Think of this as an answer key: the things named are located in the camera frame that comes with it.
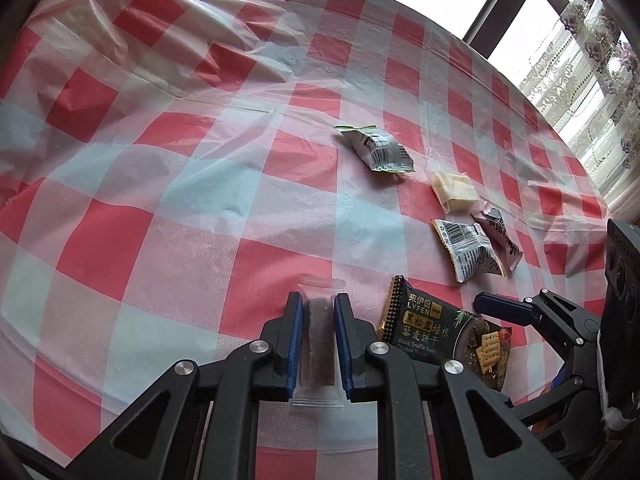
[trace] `tablecloth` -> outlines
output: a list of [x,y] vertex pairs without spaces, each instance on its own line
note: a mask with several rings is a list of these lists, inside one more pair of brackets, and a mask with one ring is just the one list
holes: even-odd
[[[0,80],[0,422],[66,464],[173,362],[226,357],[303,273],[377,324],[394,274],[471,310],[543,286],[602,308],[607,207],[536,109],[392,0],[42,0]],[[370,171],[334,130],[413,157]],[[456,284],[434,168],[500,209],[513,276]],[[504,391],[558,370],[513,328]],[[262,403],[257,478],[374,478],[376,411]]]

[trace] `cream-colored wrapped candy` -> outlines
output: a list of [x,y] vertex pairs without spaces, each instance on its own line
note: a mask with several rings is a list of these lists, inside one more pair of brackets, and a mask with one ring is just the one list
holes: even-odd
[[463,174],[436,172],[431,187],[446,213],[471,211],[479,199],[471,179]]

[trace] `plastic tablecloth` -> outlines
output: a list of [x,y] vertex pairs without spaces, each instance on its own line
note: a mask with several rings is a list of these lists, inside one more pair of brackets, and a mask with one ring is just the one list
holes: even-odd
[[[62,464],[173,362],[257,337],[303,273],[345,280],[374,324],[394,274],[467,310],[542,287],[602,309],[608,212],[578,160],[392,0],[42,0],[0,98],[0,421]],[[417,171],[370,171],[336,124],[385,128]],[[513,276],[456,284],[434,168],[500,209]],[[559,364],[514,327],[504,391]],[[262,403],[256,467],[374,478],[375,406]]]

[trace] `curtain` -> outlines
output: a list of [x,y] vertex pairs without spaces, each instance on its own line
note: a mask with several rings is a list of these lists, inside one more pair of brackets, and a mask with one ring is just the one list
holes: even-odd
[[640,218],[640,70],[609,8],[573,0],[518,88],[580,159],[615,218]]

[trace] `floral curtain pattern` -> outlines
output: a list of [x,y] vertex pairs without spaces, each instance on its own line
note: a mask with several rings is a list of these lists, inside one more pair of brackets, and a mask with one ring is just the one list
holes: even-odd
[[[636,53],[600,0],[570,2],[548,38],[518,88],[580,159],[607,203],[619,204],[622,183],[640,184],[630,180],[640,158]],[[630,214],[636,220],[640,204]]]

